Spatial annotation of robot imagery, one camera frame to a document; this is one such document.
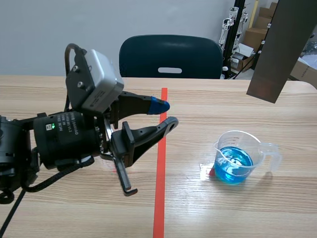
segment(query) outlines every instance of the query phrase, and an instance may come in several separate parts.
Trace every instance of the dark green chair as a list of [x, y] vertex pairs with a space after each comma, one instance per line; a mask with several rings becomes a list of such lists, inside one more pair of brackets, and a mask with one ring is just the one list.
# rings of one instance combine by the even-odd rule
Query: dark green chair
[[[201, 37], [134, 36], [122, 44], [119, 66], [122, 77], [220, 78], [222, 51], [215, 41]], [[159, 72], [159, 68], [181, 72]]]

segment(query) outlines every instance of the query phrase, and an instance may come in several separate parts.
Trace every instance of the red tape line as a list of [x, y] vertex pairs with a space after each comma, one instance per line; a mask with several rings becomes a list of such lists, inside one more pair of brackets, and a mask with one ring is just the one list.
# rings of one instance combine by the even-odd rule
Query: red tape line
[[[161, 99], [167, 101], [167, 88], [162, 88]], [[166, 113], [159, 116], [161, 123], [166, 119]], [[155, 188], [153, 238], [164, 238], [165, 215], [165, 163], [166, 163], [166, 138], [158, 144], [157, 181]]]

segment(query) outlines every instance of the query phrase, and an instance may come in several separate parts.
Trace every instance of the floor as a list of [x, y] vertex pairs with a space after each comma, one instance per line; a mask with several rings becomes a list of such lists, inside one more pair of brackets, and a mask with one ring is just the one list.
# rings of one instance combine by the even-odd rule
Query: floor
[[253, 77], [254, 70], [248, 69], [247, 71], [240, 73], [236, 79], [246, 79], [251, 80]]

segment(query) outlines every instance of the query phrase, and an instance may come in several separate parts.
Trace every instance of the plastic measuring cup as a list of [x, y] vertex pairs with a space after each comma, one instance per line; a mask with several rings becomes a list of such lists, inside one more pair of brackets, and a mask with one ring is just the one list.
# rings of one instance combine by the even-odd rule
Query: plastic measuring cup
[[239, 130], [222, 134], [213, 145], [217, 150], [215, 175], [227, 183], [240, 183], [265, 159], [271, 156], [269, 171], [276, 171], [282, 156], [278, 145], [262, 143], [255, 136]]

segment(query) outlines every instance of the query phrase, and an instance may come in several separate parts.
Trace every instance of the table surface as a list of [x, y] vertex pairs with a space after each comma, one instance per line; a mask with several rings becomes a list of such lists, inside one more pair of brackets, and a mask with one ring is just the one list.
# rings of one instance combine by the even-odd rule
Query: table surface
[[[179, 119], [166, 146], [165, 237], [315, 237], [317, 217], [317, 91], [286, 83], [276, 104], [246, 95], [248, 80], [125, 79], [125, 90], [160, 97], [168, 88], [168, 116]], [[64, 107], [63, 77], [0, 76], [0, 112], [24, 119]], [[156, 125], [158, 116], [133, 116], [131, 128]], [[268, 161], [245, 183], [201, 180], [200, 164], [215, 157], [213, 142], [244, 130], [279, 144], [284, 160]], [[4, 237], [150, 238], [153, 236], [157, 146], [128, 169], [132, 197], [122, 194], [111, 162], [96, 162], [47, 189], [27, 193]], [[45, 168], [42, 181], [56, 170]], [[12, 204], [0, 206], [0, 224]]]

